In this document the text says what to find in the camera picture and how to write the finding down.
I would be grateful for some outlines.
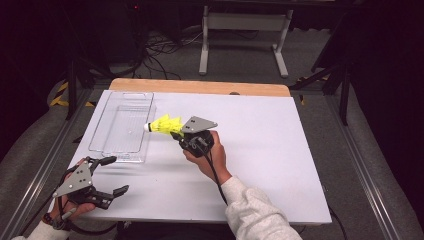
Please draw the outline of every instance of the person's right hand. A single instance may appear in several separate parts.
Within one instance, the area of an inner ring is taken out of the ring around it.
[[[210,152],[208,153],[208,157],[213,162],[213,166],[215,168],[216,174],[218,175],[219,183],[223,184],[232,176],[231,176],[231,173],[227,170],[225,149],[219,140],[218,132],[210,131],[210,133],[213,137],[214,145],[212,149],[210,150]],[[197,166],[199,167],[200,171],[203,174],[205,174],[210,179],[216,182],[211,166],[209,165],[205,157],[196,158],[193,156],[193,154],[191,154],[187,150],[184,150],[183,153],[186,156],[187,160],[197,164]]]

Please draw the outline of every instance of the sleeve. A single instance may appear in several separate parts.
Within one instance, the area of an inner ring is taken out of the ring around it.
[[[28,238],[19,236],[13,238],[12,240],[65,240],[69,237],[69,235],[69,231],[55,230],[52,226],[40,221],[40,223],[36,228],[34,228]]]
[[[261,190],[247,188],[237,177],[221,187],[228,202],[228,224],[237,239],[301,239],[284,213]]]

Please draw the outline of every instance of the human hand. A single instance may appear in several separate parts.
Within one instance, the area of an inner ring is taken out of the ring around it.
[[[81,159],[77,165],[80,165],[85,159]],[[68,174],[65,179],[68,179],[72,173]],[[56,198],[52,211],[50,212],[50,217],[52,219],[56,219],[60,215],[59,211],[59,198]],[[75,208],[75,212],[68,218],[68,220],[75,220],[81,214],[90,212],[96,208],[96,206],[92,203],[83,203],[83,204],[75,204],[73,202],[68,201],[68,197],[66,195],[62,196],[62,206],[64,213],[71,211],[71,209]]]
[[[231,173],[228,171],[226,166],[226,155],[225,155],[225,149],[224,146],[221,144],[219,140],[218,132],[216,131],[210,131],[213,140],[214,145],[210,152],[208,153],[208,157],[210,160],[212,160],[213,166],[215,168],[216,174],[218,176],[219,184],[225,183],[228,179],[232,177]],[[212,179],[214,182],[216,182],[213,171],[211,169],[211,166],[208,163],[208,160],[202,156],[199,158],[196,158],[191,154],[189,151],[184,150],[184,155],[186,156],[186,159],[189,160],[192,163],[197,164],[200,171],[205,174],[207,177]]]

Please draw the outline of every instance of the plastic container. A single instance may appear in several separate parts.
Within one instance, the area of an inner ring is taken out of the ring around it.
[[[144,163],[150,134],[144,124],[156,111],[153,93],[112,92],[89,145],[117,162]]]

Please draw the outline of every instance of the table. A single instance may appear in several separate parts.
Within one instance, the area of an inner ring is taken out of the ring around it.
[[[264,190],[293,224],[331,222],[296,106],[286,86],[116,79],[110,89],[157,90],[156,118],[169,113],[181,116],[184,122],[193,114],[217,122],[216,130],[226,147],[227,165],[234,175],[247,185]],[[87,155],[101,158],[100,153],[88,151],[87,146],[105,106],[106,95],[111,90],[102,95],[70,165]],[[264,96],[252,96],[254,90]],[[243,95],[224,95],[235,91]],[[271,125],[277,126],[275,130],[269,130]],[[125,195],[115,199],[107,211],[96,209],[87,214],[89,218],[226,221],[226,206],[216,185],[185,159],[177,142],[168,135],[152,133],[145,163],[114,163],[98,167],[93,183],[103,192],[127,184],[130,188]]]

